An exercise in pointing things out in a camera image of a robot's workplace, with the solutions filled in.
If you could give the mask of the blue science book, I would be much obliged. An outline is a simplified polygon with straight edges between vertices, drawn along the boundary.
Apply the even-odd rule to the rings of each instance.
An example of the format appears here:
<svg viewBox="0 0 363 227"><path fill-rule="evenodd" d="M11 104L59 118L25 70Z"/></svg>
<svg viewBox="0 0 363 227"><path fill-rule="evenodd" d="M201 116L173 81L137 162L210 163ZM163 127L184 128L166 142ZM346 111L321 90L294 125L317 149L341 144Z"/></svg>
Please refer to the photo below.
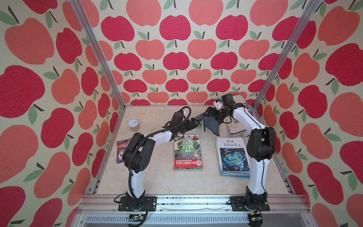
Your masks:
<svg viewBox="0 0 363 227"><path fill-rule="evenodd" d="M250 161L243 138L217 137L216 147L220 173L234 172L251 174Z"/></svg>

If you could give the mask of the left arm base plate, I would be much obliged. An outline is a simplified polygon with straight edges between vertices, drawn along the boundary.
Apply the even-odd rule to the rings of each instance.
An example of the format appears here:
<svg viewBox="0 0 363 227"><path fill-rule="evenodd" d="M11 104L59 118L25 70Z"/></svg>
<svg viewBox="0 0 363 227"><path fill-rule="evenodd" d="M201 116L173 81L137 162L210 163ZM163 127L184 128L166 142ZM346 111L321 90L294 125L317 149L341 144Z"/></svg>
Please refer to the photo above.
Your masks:
<svg viewBox="0 0 363 227"><path fill-rule="evenodd" d="M118 211L156 211L157 197L142 196L139 200L132 196L123 196L118 207Z"/></svg>

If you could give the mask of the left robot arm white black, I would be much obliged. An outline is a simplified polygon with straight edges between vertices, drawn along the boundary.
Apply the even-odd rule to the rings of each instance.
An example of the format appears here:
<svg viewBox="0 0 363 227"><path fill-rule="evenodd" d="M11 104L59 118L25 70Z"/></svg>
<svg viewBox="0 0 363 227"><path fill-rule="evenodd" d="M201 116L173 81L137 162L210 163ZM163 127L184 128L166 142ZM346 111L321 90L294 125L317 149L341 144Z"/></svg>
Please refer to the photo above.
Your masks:
<svg viewBox="0 0 363 227"><path fill-rule="evenodd" d="M128 191L126 195L136 202L144 204L145 189L143 186L143 171L150 163L153 150L156 146L174 140L197 127L197 120L190 119L192 110L185 106L174 113L172 120L165 126L150 134L136 132L123 153L123 161L128 169Z"/></svg>

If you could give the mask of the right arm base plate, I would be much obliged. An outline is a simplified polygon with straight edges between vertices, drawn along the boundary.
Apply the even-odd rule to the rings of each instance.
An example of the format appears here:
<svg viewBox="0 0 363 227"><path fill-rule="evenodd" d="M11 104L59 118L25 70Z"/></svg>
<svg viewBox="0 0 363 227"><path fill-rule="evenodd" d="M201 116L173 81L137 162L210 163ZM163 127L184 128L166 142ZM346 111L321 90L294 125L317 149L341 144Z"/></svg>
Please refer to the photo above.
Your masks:
<svg viewBox="0 0 363 227"><path fill-rule="evenodd" d="M270 211L269 203L264 195L253 197L231 196L226 205L230 205L233 211Z"/></svg>

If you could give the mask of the red green book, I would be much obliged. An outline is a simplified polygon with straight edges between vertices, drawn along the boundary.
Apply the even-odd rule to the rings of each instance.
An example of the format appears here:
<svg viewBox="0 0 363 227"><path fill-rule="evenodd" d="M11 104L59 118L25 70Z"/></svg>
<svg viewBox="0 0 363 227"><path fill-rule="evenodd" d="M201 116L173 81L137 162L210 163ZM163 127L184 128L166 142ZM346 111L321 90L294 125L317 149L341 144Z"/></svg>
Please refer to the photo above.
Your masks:
<svg viewBox="0 0 363 227"><path fill-rule="evenodd" d="M177 136L175 138L174 171L201 171L202 169L199 135Z"/></svg>

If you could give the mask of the yellow picture book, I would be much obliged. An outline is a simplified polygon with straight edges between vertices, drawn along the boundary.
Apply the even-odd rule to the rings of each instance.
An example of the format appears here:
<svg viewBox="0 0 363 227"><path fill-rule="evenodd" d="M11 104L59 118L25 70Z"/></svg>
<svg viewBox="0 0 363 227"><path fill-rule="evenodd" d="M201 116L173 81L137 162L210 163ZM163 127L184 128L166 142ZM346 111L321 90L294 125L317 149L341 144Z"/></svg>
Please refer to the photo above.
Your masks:
<svg viewBox="0 0 363 227"><path fill-rule="evenodd" d="M221 172L220 175L221 176L235 176L235 177L250 178L250 174L246 174L246 173Z"/></svg>

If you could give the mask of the grey microfibre cloth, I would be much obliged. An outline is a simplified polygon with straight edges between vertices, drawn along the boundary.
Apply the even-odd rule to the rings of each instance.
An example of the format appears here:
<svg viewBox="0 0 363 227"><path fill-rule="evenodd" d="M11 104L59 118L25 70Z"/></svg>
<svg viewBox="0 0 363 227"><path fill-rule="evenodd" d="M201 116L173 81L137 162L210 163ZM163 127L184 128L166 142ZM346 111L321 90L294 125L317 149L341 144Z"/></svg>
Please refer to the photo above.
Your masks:
<svg viewBox="0 0 363 227"><path fill-rule="evenodd" d="M209 128L216 136L219 136L219 126L224 122L224 121L217 121L213 116L212 116L212 111L213 111L213 107L208 107L207 110L202 113L199 114L198 116L196 116L196 119L200 119L203 117L204 119L204 124L205 124L205 128Z"/></svg>

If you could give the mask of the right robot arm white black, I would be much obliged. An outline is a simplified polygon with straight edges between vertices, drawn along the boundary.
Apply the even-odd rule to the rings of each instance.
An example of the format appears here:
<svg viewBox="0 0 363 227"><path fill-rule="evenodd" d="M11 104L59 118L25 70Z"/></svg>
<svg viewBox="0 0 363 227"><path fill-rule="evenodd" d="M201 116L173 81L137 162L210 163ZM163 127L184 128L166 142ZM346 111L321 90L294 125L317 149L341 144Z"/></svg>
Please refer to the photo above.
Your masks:
<svg viewBox="0 0 363 227"><path fill-rule="evenodd" d="M266 176L270 159L276 150L276 132L272 127L260 123L242 104L229 104L220 109L213 107L211 115L219 123L226 117L233 117L250 135L246 149L251 159L251 175L244 197L244 207L249 211L258 210L267 202Z"/></svg>

